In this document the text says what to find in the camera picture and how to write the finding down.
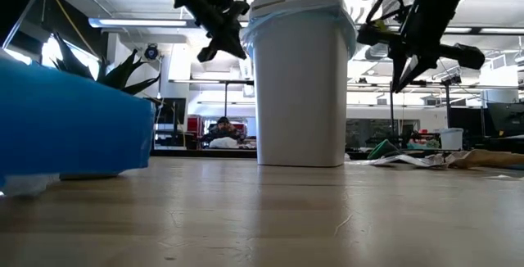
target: ceiling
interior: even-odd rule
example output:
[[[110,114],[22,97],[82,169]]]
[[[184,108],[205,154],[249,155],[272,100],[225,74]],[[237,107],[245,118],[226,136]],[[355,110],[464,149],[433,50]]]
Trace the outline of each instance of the ceiling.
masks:
[[[173,9],[174,0],[67,0],[73,6],[77,7],[89,17],[113,17],[113,18],[148,18],[148,19],[191,19],[192,17],[184,10]],[[362,2],[361,0],[346,0],[348,11],[360,11],[360,8],[368,10],[373,4],[372,1]],[[521,26],[524,27],[524,0],[462,0],[458,6],[455,18],[451,24],[456,26]],[[195,48],[201,48],[207,45],[208,39],[205,32],[199,29],[140,29],[129,30],[124,35],[128,35],[133,40],[132,43],[146,43],[147,37],[152,34],[171,35],[182,34],[188,37],[191,45]],[[507,50],[518,51],[517,37],[498,37],[498,36],[445,36],[443,43],[455,44],[465,43],[479,47],[486,53],[501,52]],[[169,51],[169,44],[163,48]],[[446,69],[452,68],[456,63],[442,60]],[[367,64],[359,67],[351,67],[349,72],[357,70],[358,73],[349,76],[358,76],[367,74],[368,70],[374,70],[370,78],[385,77],[389,78],[392,72],[390,62],[379,62]],[[220,54],[213,62],[208,63],[205,69],[237,69],[238,60],[227,53]],[[429,70],[424,78],[431,78],[435,74],[445,71],[445,68],[439,66],[437,70]],[[463,70],[463,77],[472,82],[478,79],[478,71]]]

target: white container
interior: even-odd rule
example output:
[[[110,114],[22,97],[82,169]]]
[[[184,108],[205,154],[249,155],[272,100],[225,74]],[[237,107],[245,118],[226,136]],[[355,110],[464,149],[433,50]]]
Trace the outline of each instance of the white container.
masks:
[[[255,0],[252,8],[244,42],[255,66],[259,164],[342,165],[356,47],[342,0]]]
[[[442,129],[440,131],[440,142],[442,143],[442,149],[461,150],[463,132],[464,130],[460,128]]]

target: white ceiling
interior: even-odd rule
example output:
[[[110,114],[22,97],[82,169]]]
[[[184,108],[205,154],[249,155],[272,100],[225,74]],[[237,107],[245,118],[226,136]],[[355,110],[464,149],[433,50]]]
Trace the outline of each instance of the white ceiling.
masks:
[[[174,10],[174,0],[67,0],[89,17],[114,18],[157,18],[157,19],[191,19],[185,11]],[[349,0],[355,6],[364,6],[361,2]],[[452,25],[482,25],[482,26],[524,26],[524,0],[463,0],[457,10]],[[146,43],[149,34],[183,34],[188,36],[192,46],[200,48],[206,46],[208,40],[205,32],[199,29],[141,29],[141,32],[129,31],[129,36],[136,39],[135,43]],[[466,43],[479,47],[487,52],[494,50],[518,50],[517,37],[464,37],[445,36],[443,43]],[[237,59],[220,54],[216,65],[209,68],[237,68]],[[448,67],[453,67],[452,61],[444,60]],[[373,69],[379,75],[391,75],[391,63],[379,63]],[[427,73],[431,76],[445,71],[442,67]],[[465,75],[474,79],[476,72]]]

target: person sitting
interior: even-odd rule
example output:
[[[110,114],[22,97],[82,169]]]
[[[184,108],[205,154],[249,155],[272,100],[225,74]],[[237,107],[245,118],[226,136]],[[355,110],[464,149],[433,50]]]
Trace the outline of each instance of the person sitting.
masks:
[[[202,136],[201,141],[210,143],[215,139],[226,137],[235,139],[238,142],[245,138],[245,136],[229,122],[229,119],[223,116],[217,121],[216,126],[210,129],[209,133]]]

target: green object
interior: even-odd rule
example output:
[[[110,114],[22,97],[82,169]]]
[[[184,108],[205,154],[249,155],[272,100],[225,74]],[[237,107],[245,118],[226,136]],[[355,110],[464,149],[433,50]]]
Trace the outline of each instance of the green object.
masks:
[[[67,43],[61,38],[61,36],[58,33],[55,33],[55,39],[58,42],[58,45],[60,46],[60,52],[62,53],[63,60],[56,59],[54,61],[55,66],[58,70],[64,71],[66,73],[72,74],[72,75],[78,75],[85,79],[92,79],[94,80],[93,76],[91,75],[91,71],[89,71],[89,68],[80,62],[69,46],[67,46]],[[133,53],[119,66],[114,68],[109,74],[106,75],[106,68],[107,68],[107,60],[105,57],[102,57],[100,60],[100,71],[98,72],[98,78],[96,81],[100,84],[106,85],[107,87],[119,89],[122,92],[125,92],[130,95],[135,95],[137,93],[140,93],[147,87],[153,85],[160,79],[160,74],[156,78],[146,79],[145,81],[134,84],[131,86],[126,87],[125,85],[128,82],[129,76],[142,64],[146,63],[144,61],[138,60],[137,62],[134,62],[134,57],[137,55],[138,50],[134,49]]]
[[[379,158],[383,157],[384,155],[390,153],[390,152],[397,152],[399,149],[391,144],[389,140],[384,140],[381,143],[379,143],[375,149],[373,149],[369,155],[368,160],[378,160]]]

